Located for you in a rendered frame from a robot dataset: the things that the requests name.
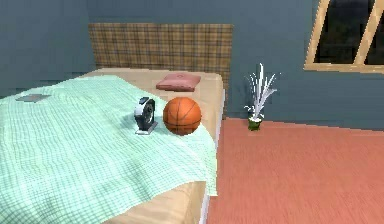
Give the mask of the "silver black alarm clock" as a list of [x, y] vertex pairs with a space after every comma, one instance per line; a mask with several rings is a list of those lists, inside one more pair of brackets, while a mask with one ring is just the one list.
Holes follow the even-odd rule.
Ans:
[[142, 97], [135, 107], [134, 118], [138, 126], [136, 134], [149, 135], [157, 126], [155, 101], [149, 97]]

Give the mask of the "orange basketball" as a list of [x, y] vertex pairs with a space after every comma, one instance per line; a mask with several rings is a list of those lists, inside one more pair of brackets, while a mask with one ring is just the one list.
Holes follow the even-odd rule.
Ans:
[[170, 100], [163, 110], [163, 123], [173, 134], [192, 134], [200, 125], [202, 112], [196, 101], [189, 97]]

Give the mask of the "wooden framed window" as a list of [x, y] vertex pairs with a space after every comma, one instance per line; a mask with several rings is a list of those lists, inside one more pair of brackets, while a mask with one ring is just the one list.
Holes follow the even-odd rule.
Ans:
[[304, 69], [384, 74], [384, 0], [319, 0]]

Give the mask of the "white houseplant in green pot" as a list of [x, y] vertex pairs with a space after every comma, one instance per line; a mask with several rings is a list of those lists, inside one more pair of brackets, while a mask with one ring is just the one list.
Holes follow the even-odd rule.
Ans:
[[250, 92], [252, 93], [252, 104], [245, 105], [244, 108], [249, 113], [248, 116], [248, 129], [250, 131], [258, 131], [260, 125], [263, 122], [265, 103], [268, 98], [276, 92], [276, 89], [272, 88], [275, 81], [275, 74], [268, 78], [264, 74], [264, 65], [259, 64], [259, 73], [252, 73], [247, 77], [250, 84]]

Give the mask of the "pink pillow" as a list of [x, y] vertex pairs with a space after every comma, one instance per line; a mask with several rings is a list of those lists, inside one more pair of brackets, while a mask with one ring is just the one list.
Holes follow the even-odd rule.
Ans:
[[156, 88], [165, 91], [194, 92], [201, 77], [189, 73], [168, 74], [156, 84]]

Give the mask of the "pale green checked blanket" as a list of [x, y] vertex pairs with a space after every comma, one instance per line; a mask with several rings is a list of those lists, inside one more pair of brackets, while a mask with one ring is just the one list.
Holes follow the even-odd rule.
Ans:
[[216, 147], [158, 124], [139, 135], [145, 91], [112, 76], [75, 78], [0, 99], [0, 224], [101, 224], [179, 185], [216, 190]]

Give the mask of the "flat grey laptop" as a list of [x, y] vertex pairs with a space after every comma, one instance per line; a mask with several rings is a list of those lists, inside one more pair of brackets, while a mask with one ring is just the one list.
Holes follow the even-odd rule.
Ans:
[[44, 94], [28, 94], [17, 98], [17, 101], [37, 103], [41, 100], [48, 98], [48, 95]]

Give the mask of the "bed with plaid headboard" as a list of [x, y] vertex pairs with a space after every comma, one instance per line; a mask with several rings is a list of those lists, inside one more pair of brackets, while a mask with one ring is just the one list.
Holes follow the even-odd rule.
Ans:
[[[233, 26], [231, 24], [90, 23], [96, 70], [170, 100], [179, 94], [156, 84], [172, 72], [201, 77], [186, 95], [199, 103], [202, 124], [212, 139], [220, 137], [226, 112]], [[206, 224], [210, 197], [203, 182], [162, 193], [103, 224]]]

